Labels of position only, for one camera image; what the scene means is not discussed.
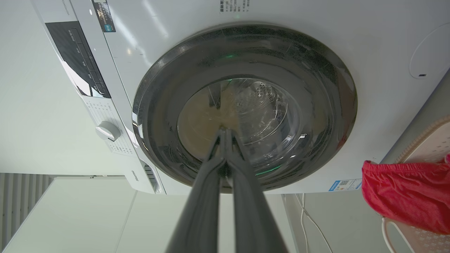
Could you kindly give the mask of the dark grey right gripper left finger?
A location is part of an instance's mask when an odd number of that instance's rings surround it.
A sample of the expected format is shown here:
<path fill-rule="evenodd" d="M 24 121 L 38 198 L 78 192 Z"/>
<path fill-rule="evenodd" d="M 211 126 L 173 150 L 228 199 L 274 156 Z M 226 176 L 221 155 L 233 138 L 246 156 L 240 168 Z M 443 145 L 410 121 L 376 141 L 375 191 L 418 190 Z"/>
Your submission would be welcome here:
<path fill-rule="evenodd" d="M 225 128 L 220 128 L 204 159 L 167 245 L 167 253 L 217 253 Z"/>

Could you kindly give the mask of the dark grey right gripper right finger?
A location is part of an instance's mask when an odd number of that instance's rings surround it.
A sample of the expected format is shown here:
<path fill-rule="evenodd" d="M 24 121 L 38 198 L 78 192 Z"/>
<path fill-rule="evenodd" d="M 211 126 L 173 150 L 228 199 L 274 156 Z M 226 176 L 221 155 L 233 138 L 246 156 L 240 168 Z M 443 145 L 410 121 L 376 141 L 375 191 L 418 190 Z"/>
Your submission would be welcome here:
<path fill-rule="evenodd" d="M 225 159 L 232 176 L 238 253 L 287 253 L 288 249 L 237 133 L 225 130 Z"/>

